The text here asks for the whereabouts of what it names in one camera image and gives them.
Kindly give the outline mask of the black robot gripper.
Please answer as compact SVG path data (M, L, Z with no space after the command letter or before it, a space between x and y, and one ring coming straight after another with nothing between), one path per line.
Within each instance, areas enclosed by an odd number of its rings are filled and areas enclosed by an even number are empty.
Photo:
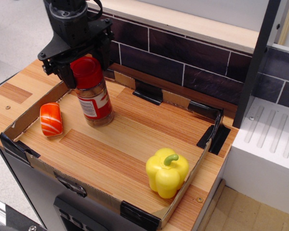
M76 82L70 63L76 59L91 54L101 63L103 70L109 67L110 45L114 39L111 19L92 21L86 13L72 15L63 12L62 15L49 13L49 20L53 38L38 54L45 73L59 74L69 89L75 89Z

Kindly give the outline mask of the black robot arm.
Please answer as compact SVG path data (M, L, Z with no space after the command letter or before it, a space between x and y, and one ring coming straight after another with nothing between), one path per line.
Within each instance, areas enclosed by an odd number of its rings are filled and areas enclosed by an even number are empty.
M76 88L71 63L86 54L96 58L103 70L110 65L110 43L114 39L112 20L101 19L102 3L97 13L88 11L85 0L46 0L44 5L53 30L53 38L38 54L46 74L57 75L69 89Z

